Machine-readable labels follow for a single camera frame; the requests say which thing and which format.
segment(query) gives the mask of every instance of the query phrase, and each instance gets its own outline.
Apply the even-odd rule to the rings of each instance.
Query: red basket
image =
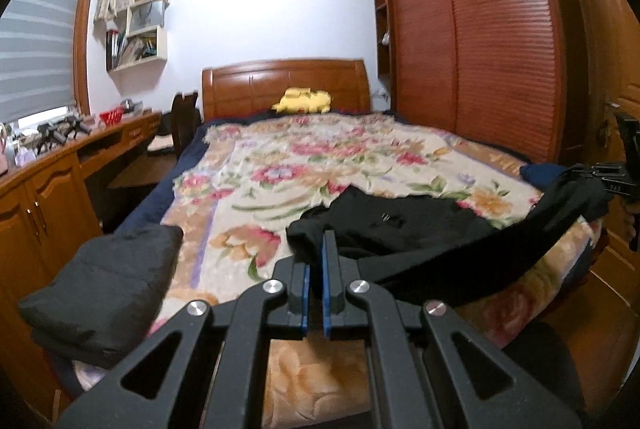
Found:
[[[114,125],[120,123],[122,120],[122,116],[124,114],[124,109],[121,107],[114,107],[104,113],[100,113],[100,120],[104,122],[104,125]]]

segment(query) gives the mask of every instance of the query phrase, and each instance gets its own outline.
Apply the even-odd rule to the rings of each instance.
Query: dark gray folded garment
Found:
[[[142,342],[158,315],[181,243],[182,229],[164,225],[92,239],[52,284],[20,302],[20,314],[68,345],[66,357],[112,367]]]

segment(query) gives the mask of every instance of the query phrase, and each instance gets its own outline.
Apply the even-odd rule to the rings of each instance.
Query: wooden headboard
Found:
[[[362,60],[258,60],[202,70],[204,120],[269,109],[291,87],[328,91],[332,109],[371,110]]]

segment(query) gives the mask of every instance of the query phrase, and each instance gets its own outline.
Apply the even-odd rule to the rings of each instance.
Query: triangular cutout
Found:
[[[164,376],[169,370],[182,334],[173,332],[158,344],[136,367],[129,371],[120,384],[124,389],[153,400],[160,391]]]
[[[513,386],[511,377],[462,333],[456,332],[451,338],[480,400],[488,400]]]

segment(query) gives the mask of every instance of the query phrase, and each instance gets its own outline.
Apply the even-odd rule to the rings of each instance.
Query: bedspread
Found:
[[[182,227],[184,242],[152,332],[190,300],[215,305],[268,279],[276,261],[291,254],[287,225],[312,206],[328,205],[348,184],[387,197],[454,198],[499,229],[522,219],[541,195],[519,178],[516,158],[377,114],[213,126],[204,141],[206,154],[175,180],[163,219]],[[577,221],[522,278],[458,313],[504,347],[554,299],[595,238]],[[85,387],[99,377],[82,365],[76,371]],[[265,428],[366,411],[364,345],[329,342],[314,330],[303,341],[272,341],[264,402]]]

